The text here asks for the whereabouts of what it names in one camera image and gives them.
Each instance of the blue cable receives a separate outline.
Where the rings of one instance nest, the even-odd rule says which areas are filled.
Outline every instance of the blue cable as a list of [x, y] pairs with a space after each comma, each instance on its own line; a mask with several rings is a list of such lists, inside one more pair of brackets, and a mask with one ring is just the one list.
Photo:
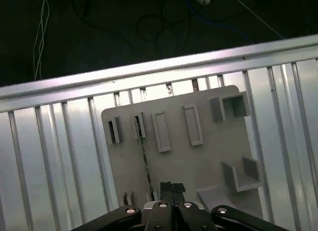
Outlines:
[[237, 29], [236, 27], [232, 26], [232, 25], [227, 25], [227, 24], [223, 24], [223, 23], [219, 23], [219, 22], [214, 22], [214, 21], [210, 21], [202, 16], [200, 16], [195, 10], [194, 8], [192, 7], [191, 3], [189, 0], [185, 0], [186, 3], [187, 3], [187, 6], [188, 8], [191, 10], [191, 12], [198, 18], [200, 19], [201, 21], [207, 23], [207, 24], [210, 24], [210, 25], [213, 25], [217, 28], [224, 28], [224, 29], [229, 29], [229, 30], [232, 30], [232, 31], [235, 31], [237, 32], [238, 34], [240, 34], [242, 37], [244, 37], [245, 40], [249, 41], [250, 43], [254, 43], [253, 40], [251, 40], [248, 35], [246, 35], [243, 31]]

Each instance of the black background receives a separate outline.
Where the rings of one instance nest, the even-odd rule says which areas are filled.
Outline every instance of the black background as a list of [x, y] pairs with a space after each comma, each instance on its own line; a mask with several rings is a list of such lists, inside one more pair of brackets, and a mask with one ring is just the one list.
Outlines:
[[[1, 86], [34, 80], [42, 1], [0, 0]], [[193, 16], [185, 0], [48, 0], [41, 78], [280, 39], [237, 0], [203, 6], [189, 1], [204, 18], [226, 28]], [[285, 38], [318, 33], [318, 0], [241, 1]]]

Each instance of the metal frame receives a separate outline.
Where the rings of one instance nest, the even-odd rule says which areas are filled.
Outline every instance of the metal frame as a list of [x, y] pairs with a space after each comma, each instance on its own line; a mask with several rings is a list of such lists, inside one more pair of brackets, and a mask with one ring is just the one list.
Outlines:
[[104, 109], [231, 84], [250, 104], [264, 218], [318, 230], [317, 58], [315, 35], [0, 88], [4, 230], [70, 230], [118, 206]]

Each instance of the white cable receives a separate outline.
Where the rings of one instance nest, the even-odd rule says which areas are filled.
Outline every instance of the white cable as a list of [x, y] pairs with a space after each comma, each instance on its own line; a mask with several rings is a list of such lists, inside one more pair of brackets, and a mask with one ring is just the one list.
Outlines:
[[271, 29], [276, 35], [278, 35], [280, 38], [285, 39], [282, 35], [280, 35], [275, 29], [273, 29], [270, 25], [268, 25], [265, 21], [262, 20], [255, 12], [253, 12], [251, 9], [249, 9], [243, 2], [240, 0], [237, 0], [242, 6], [244, 6], [247, 10], [249, 10], [254, 16], [256, 16], [261, 22], [263, 22], [269, 29]]
[[[44, 26], [43, 26], [43, 15], [44, 15], [45, 5], [47, 6], [48, 12], [47, 12], [45, 24], [44, 24]], [[39, 22], [39, 26], [38, 26], [38, 30], [37, 30], [37, 34], [36, 34], [34, 46], [33, 46], [33, 72], [34, 72], [34, 80], [36, 80], [37, 75], [38, 75], [38, 72], [39, 72], [39, 74], [40, 74], [40, 77], [41, 77], [41, 73], [42, 73], [42, 70], [41, 70], [41, 65], [42, 65], [41, 58], [42, 58], [42, 53], [43, 53], [43, 48], [44, 48], [44, 36], [45, 36], [45, 32], [46, 32], [46, 28], [47, 28], [47, 24], [48, 24], [49, 17], [50, 17], [50, 7], [49, 7], [49, 3], [48, 3], [47, 0], [43, 0], [43, 2], [42, 2], [42, 7], [41, 7], [40, 22]], [[38, 58], [37, 65], [35, 66], [35, 47], [36, 47], [36, 44], [37, 44], [37, 41], [38, 41], [38, 36], [39, 36], [40, 28], [41, 28], [41, 33], [42, 33], [41, 36], [42, 36], [42, 37], [41, 37], [41, 40], [40, 40], [40, 42], [39, 42], [39, 51], [38, 51], [38, 53], [39, 53], [39, 58]]]

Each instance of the metal screw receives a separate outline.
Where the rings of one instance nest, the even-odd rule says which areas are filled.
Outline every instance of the metal screw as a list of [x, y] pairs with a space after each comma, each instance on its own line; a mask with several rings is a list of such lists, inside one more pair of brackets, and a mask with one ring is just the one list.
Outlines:
[[183, 206], [186, 207], [186, 208], [191, 208], [192, 204], [191, 203], [184, 203]]
[[221, 213], [221, 214], [226, 214], [228, 211], [227, 209], [225, 208], [219, 208], [218, 211]]
[[135, 212], [135, 209], [129, 208], [129, 209], [126, 210], [126, 212], [127, 212], [128, 214], [133, 214], [133, 213]]
[[159, 204], [159, 207], [165, 208], [165, 207], [167, 207], [167, 204], [166, 204], [166, 203], [160, 203], [160, 204]]

